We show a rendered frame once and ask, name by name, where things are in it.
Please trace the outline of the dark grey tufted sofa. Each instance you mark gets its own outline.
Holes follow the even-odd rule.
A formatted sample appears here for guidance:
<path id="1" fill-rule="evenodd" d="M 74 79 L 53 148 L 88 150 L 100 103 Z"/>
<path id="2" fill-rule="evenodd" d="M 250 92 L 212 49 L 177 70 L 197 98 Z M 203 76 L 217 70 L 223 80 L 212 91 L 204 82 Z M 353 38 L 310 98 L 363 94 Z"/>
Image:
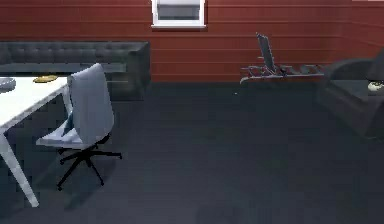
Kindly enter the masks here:
<path id="1" fill-rule="evenodd" d="M 0 41 L 0 76 L 65 77 L 102 65 L 113 101 L 140 101 L 151 82 L 148 41 Z"/>

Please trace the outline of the grey reclining lounge chair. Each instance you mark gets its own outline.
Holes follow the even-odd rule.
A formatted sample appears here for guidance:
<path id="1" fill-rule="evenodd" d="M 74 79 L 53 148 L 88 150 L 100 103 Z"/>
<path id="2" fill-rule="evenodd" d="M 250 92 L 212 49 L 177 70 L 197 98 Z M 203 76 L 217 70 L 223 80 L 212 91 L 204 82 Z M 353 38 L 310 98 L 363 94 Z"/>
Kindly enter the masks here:
<path id="1" fill-rule="evenodd" d="M 279 78 L 299 78 L 299 77 L 320 77 L 324 75 L 324 67 L 317 64 L 302 64 L 298 70 L 292 65 L 276 64 L 272 53 L 269 38 L 261 33 L 256 33 L 261 55 L 262 66 L 249 65 L 242 67 L 242 74 L 239 83 L 242 84 L 250 80 L 265 80 Z"/>

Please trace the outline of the white framed window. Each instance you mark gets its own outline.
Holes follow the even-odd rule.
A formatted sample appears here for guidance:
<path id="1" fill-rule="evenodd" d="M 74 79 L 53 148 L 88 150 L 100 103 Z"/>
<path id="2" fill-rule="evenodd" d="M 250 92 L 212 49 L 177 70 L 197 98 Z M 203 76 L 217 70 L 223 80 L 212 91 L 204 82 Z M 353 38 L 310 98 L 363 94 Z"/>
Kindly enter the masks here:
<path id="1" fill-rule="evenodd" d="M 151 0 L 153 28 L 205 28 L 205 0 Z"/>

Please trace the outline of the grey swivel office chair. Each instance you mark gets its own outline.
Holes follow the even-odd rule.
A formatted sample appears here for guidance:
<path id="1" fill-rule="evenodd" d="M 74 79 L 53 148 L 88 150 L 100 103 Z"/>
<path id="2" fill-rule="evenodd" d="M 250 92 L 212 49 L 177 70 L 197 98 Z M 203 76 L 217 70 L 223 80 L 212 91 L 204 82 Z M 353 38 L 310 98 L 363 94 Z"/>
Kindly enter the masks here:
<path id="1" fill-rule="evenodd" d="M 36 144 L 58 148 L 60 154 L 67 150 L 75 150 L 75 153 L 60 160 L 61 165 L 71 159 L 74 159 L 74 162 L 57 183 L 59 191 L 82 161 L 94 170 L 100 184 L 104 185 L 91 157 L 105 155 L 123 158 L 120 152 L 98 150 L 98 146 L 110 138 L 114 126 L 114 112 L 104 69 L 100 63 L 95 63 L 71 74 L 67 80 L 72 111 L 58 128 L 39 138 Z"/>

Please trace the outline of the yellow flat plate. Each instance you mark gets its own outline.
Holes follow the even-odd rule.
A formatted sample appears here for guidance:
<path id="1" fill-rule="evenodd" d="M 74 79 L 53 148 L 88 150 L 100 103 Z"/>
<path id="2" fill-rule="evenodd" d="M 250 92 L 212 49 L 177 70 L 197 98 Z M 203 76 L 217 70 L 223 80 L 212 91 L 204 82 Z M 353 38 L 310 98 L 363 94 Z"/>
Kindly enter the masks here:
<path id="1" fill-rule="evenodd" d="M 33 79 L 34 83 L 48 83 L 55 81 L 58 78 L 56 75 L 45 75 L 45 76 L 39 76 Z"/>

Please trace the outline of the white table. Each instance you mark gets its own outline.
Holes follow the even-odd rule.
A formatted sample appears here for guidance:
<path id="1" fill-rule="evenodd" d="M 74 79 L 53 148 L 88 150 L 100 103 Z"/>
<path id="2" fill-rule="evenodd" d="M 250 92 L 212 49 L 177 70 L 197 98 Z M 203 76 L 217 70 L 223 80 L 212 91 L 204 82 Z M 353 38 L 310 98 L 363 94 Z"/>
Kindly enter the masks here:
<path id="1" fill-rule="evenodd" d="M 67 113 L 72 111 L 72 103 L 66 77 L 60 77 L 44 84 L 34 83 L 34 77 L 15 77 L 14 80 L 15 88 L 0 94 L 0 156 L 30 205 L 38 207 L 38 199 L 4 133 L 59 94 L 62 95 Z"/>

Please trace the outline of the small white round object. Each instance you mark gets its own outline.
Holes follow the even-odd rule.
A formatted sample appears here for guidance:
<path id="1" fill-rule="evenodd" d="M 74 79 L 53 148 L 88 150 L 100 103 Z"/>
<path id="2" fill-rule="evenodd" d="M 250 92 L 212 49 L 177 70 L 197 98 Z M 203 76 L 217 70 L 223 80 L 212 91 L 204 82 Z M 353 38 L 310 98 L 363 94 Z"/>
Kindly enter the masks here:
<path id="1" fill-rule="evenodd" d="M 379 81 L 371 81 L 368 84 L 368 90 L 369 91 L 380 91 L 381 89 L 384 88 L 384 82 L 379 82 Z"/>

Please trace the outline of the grey round bowl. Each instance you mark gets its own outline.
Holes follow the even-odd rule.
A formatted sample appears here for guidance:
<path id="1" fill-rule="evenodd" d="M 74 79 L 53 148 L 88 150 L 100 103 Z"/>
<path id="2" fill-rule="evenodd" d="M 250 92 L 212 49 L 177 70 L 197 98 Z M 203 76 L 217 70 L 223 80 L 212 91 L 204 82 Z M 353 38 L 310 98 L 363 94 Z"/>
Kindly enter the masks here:
<path id="1" fill-rule="evenodd" d="M 0 77 L 0 94 L 13 91 L 16 87 L 16 80 L 12 77 Z"/>

